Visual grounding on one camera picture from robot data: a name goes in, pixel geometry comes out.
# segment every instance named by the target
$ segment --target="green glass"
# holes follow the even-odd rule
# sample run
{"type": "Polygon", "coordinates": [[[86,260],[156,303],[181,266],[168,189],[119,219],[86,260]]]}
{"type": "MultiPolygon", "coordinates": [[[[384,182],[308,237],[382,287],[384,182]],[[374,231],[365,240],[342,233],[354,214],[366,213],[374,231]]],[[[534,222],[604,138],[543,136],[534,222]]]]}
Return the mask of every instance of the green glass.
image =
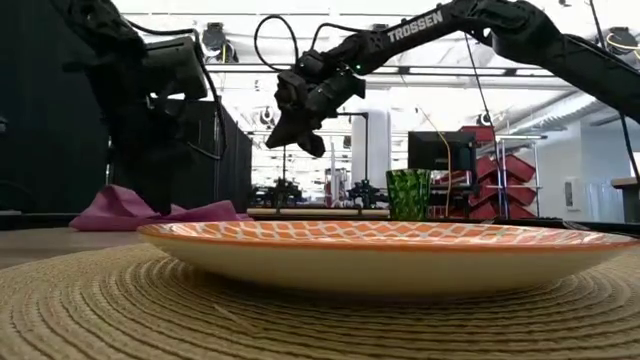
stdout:
{"type": "Polygon", "coordinates": [[[387,171],[391,220],[425,221],[429,207],[431,171],[403,169],[387,171]]]}

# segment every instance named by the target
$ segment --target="pink napkin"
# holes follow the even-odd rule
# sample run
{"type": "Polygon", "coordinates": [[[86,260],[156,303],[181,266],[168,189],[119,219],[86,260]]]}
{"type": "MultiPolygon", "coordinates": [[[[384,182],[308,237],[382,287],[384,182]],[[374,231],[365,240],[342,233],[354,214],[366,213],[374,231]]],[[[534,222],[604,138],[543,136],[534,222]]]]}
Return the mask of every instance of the pink napkin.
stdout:
{"type": "Polygon", "coordinates": [[[246,214],[236,214],[228,200],[191,210],[171,205],[171,214],[162,216],[151,210],[134,191],[108,185],[69,226],[80,231],[135,231],[146,224],[244,220],[252,219],[246,214]]]}

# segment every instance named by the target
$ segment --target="orange plate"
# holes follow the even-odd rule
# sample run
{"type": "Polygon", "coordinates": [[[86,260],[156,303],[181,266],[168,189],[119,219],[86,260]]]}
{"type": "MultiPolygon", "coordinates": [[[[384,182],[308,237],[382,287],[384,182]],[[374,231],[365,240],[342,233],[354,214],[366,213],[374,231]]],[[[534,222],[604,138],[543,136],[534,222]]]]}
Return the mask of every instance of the orange plate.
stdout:
{"type": "Polygon", "coordinates": [[[577,230],[382,221],[182,223],[138,231],[166,253],[232,278],[369,295],[533,286],[637,244],[577,230]]]}

